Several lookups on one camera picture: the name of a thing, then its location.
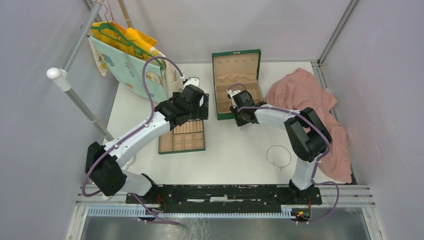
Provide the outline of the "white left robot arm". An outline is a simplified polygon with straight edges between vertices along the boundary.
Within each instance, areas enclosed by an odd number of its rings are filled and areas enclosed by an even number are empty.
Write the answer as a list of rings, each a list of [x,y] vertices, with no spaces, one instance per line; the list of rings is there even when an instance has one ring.
[[[124,165],[150,142],[177,126],[208,118],[209,94],[189,84],[182,92],[174,92],[170,99],[160,102],[152,115],[131,131],[105,145],[93,142],[87,149],[83,196],[102,193],[110,197],[127,192],[136,194],[145,204],[153,203],[157,198],[154,182],[145,174],[123,170]]]

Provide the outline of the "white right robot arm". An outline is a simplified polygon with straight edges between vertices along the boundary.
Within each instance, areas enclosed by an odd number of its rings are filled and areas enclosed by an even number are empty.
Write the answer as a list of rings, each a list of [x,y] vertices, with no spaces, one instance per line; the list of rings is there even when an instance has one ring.
[[[289,199],[302,204],[309,198],[308,188],[315,184],[314,178],[321,159],[331,148],[332,137],[311,107],[303,110],[279,108],[265,102],[255,103],[247,90],[227,90],[237,126],[246,124],[270,125],[286,131],[297,162],[290,180]]]

